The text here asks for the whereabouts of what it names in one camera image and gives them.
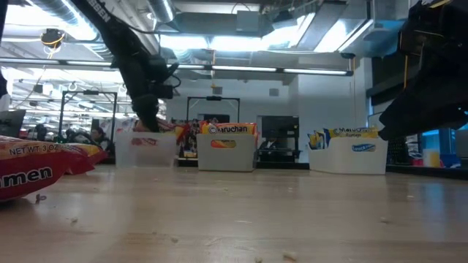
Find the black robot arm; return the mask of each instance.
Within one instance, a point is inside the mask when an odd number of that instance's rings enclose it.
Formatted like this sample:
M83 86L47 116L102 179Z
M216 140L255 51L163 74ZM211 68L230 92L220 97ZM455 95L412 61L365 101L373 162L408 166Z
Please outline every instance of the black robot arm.
M164 82L177 65L168 69L160 55L152 56L131 28L106 9L101 1L71 2L94 24L114 55L113 66L120 69L133 110L148 129L158 132L158 99L173 98L173 87L164 85Z

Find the monitor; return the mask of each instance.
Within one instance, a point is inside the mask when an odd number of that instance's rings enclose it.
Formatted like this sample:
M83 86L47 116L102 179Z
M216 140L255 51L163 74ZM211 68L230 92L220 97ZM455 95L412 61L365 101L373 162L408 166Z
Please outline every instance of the monitor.
M18 138L25 114L25 110L0 112L0 135Z
M299 136L298 116L263 116L262 137L287 138Z

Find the red ramen package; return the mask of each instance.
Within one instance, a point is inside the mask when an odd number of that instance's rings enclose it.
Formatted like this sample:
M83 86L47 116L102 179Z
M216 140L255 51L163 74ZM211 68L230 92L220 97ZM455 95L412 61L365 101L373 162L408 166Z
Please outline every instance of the red ramen package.
M87 164L83 150L70 145L0 136L0 202L54 184L65 172Z
M84 153L88 156L88 163L95 165L102 160L107 158L107 153L105 150L101 149L96 145L86 145L81 143L67 143L70 146L75 146L81 150L84 150Z

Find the white wall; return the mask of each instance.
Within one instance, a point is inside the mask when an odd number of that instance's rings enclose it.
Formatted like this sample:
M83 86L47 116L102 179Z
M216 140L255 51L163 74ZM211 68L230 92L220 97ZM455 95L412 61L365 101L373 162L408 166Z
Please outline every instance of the white wall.
M371 85L369 63L370 59L362 59L353 77L298 76L301 162L308 162L307 134L314 130L366 126L366 88Z
M300 121L299 149L301 162L308 162L308 133L315 129L364 127L368 116L366 89L371 85L371 60L364 58L353 77L299 75L289 86L279 81L215 80L223 87L223 97L241 99L240 122L256 122L259 115L298 115ZM167 101L168 119L185 119L188 96L210 96L210 80L185 80L178 88L181 97ZM278 88L280 96L270 97L269 88ZM228 114L236 121L237 110L227 102L200 100L189 118L198 114Z
M217 86L223 87L223 97L241 99L240 122L256 122L259 115L290 115L289 86L283 86L280 81L250 80L245 83L241 80L215 80ZM184 120L186 118L186 98L188 96L212 96L210 80L183 81L178 88L180 97L167 101L167 119ZM278 88L279 96L270 97L269 89ZM226 114L230 121L237 121L237 102L232 105L227 101L207 102L191 101L189 119L196 118L198 114Z

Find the metal pipe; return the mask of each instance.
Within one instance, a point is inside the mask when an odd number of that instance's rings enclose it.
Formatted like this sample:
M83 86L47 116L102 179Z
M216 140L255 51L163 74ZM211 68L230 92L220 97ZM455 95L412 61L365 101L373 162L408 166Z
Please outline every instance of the metal pipe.
M176 8L171 0L147 0L149 9L160 23L169 23L176 16Z

